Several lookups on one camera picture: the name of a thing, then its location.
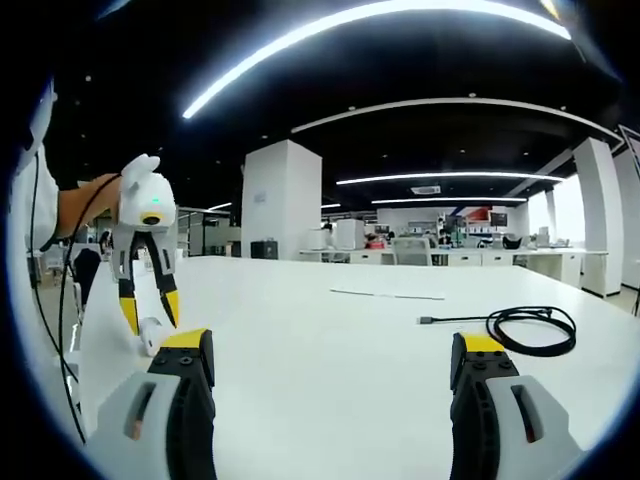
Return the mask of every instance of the table surface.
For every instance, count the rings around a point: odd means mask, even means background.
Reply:
[[[318,253],[380,253],[383,255],[393,255],[393,248],[367,248],[359,250],[300,250],[303,255]],[[506,250],[504,248],[432,248],[431,255],[477,255],[479,253],[502,253],[509,255],[563,255],[563,254],[581,254],[581,255],[607,255],[604,250],[585,250],[584,248],[539,248],[530,250],[528,248],[519,248],[517,250]]]
[[[81,336],[80,397],[88,433],[100,404],[150,358],[139,353],[101,264]],[[141,316],[169,327],[152,275],[136,279]],[[188,258],[176,272],[180,330],[213,331],[214,452],[219,478],[448,478],[452,460],[452,335],[483,323],[417,325],[419,316],[488,314],[554,305],[578,327],[557,358],[510,357],[566,408],[580,447],[611,427],[633,391],[640,322],[616,306],[519,267],[342,265]],[[438,290],[444,300],[331,292]],[[540,324],[509,333],[538,345],[562,335]]]

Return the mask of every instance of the white sleeve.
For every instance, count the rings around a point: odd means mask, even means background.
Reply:
[[[47,168],[44,147],[40,147],[36,157],[20,173],[24,177],[24,192],[27,249],[31,248],[31,217],[33,214],[33,248],[48,248],[54,239],[58,224],[58,185]]]

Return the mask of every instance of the fluorescent light strip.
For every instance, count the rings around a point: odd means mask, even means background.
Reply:
[[[208,209],[207,209],[207,211],[208,211],[208,212],[210,212],[210,211],[212,211],[212,210],[217,210],[217,209],[219,209],[219,208],[229,207],[229,206],[231,206],[231,205],[232,205],[232,203],[231,203],[231,202],[229,202],[229,203],[223,203],[222,205],[216,205],[215,207],[208,208]]]
[[[411,202],[526,202],[526,198],[504,198],[504,197],[434,197],[434,198],[401,198],[397,200],[373,200],[376,205],[382,203],[411,203]]]
[[[191,106],[189,106],[189,108],[185,110],[182,116],[184,118],[193,117],[209,100],[220,93],[225,87],[231,84],[231,82],[238,79],[242,74],[246,73],[263,60],[266,60],[271,55],[274,55],[306,38],[339,25],[362,20],[364,18],[411,10],[461,10],[466,12],[488,13],[533,25],[566,40],[571,40],[571,36],[567,29],[555,22],[552,22],[551,20],[547,20],[546,18],[534,15],[533,13],[519,8],[486,0],[389,0],[386,2],[372,3],[344,10],[333,15],[328,15],[316,20],[315,22],[308,23],[296,30],[293,30],[262,47],[260,50],[245,58],[242,62],[216,80],[191,104]]]
[[[386,175],[383,177],[355,178],[353,180],[340,180],[336,185],[351,185],[353,183],[382,182],[387,180],[409,180],[412,178],[455,178],[455,177],[490,177],[490,178],[524,178],[529,180],[549,180],[562,182],[564,178],[551,177],[549,175],[536,175],[533,173],[508,173],[508,172],[436,172],[436,173],[408,173],[405,175]]]

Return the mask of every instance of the office chair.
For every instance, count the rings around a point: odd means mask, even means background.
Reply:
[[[394,238],[391,246],[396,265],[433,265],[428,238]]]

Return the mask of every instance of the black ceiling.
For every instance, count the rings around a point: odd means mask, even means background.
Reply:
[[[503,3],[552,18],[538,2]],[[601,5],[607,2],[595,3],[599,18],[613,18]],[[471,93],[564,106],[612,129],[627,106],[622,99],[628,89],[610,75],[620,76],[623,63],[619,57],[615,68],[602,62],[609,59],[603,52],[619,41],[617,30],[581,7],[571,17],[571,24],[581,28],[573,35],[576,43],[484,14],[412,12],[361,20],[274,55],[193,118],[182,118],[212,81],[261,46],[309,20],[358,4],[133,0],[79,29],[65,42],[55,68],[59,99],[47,138],[54,177],[71,187],[78,179],[118,171],[139,153],[160,151],[161,171],[176,201],[207,208],[238,201],[247,153],[291,138],[323,157],[327,203],[366,209],[371,200],[408,198],[409,187],[433,183],[446,196],[501,196],[520,182],[335,182],[456,170],[535,173],[586,135],[601,135],[547,113],[487,105],[412,106],[297,134],[291,129],[350,106]],[[569,162],[558,173],[574,171]],[[536,184],[524,194],[544,187]]]

